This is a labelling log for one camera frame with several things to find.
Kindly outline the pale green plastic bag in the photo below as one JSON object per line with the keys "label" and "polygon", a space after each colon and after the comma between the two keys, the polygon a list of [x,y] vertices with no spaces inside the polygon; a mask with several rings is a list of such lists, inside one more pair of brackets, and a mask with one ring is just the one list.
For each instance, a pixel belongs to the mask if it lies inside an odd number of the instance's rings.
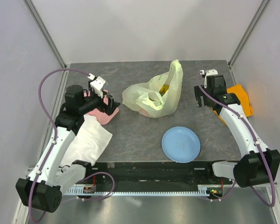
{"label": "pale green plastic bag", "polygon": [[[122,103],[149,118],[161,118],[174,113],[182,91],[183,70],[179,60],[173,60],[168,72],[151,78],[146,83],[133,84],[122,92]],[[165,94],[159,91],[169,85]]]}

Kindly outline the yellow fake lemon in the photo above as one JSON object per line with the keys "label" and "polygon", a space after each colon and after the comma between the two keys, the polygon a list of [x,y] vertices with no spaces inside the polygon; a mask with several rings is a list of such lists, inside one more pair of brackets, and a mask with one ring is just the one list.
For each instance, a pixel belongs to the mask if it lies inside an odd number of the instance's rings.
{"label": "yellow fake lemon", "polygon": [[159,93],[162,95],[162,94],[165,94],[167,91],[169,90],[169,85],[163,85],[159,91]]}

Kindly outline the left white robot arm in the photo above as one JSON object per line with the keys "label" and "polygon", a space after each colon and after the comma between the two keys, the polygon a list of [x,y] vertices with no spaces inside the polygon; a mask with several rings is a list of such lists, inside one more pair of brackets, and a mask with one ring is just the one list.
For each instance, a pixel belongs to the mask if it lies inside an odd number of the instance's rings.
{"label": "left white robot arm", "polygon": [[112,134],[103,125],[119,112],[106,90],[72,85],[55,119],[50,140],[35,168],[16,190],[29,208],[53,213],[63,194],[86,177],[108,146]]}

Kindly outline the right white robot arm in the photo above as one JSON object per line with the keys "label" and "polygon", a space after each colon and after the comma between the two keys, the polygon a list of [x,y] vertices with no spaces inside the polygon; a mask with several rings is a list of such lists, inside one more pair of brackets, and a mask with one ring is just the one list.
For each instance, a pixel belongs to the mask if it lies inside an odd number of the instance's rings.
{"label": "right white robot arm", "polygon": [[236,92],[228,91],[224,76],[216,70],[202,70],[200,75],[204,83],[194,87],[197,106],[210,107],[228,126],[241,154],[238,162],[214,162],[214,175],[235,180],[242,188],[273,184],[280,153],[269,149],[247,119],[244,108],[250,104],[246,92],[239,85]]}

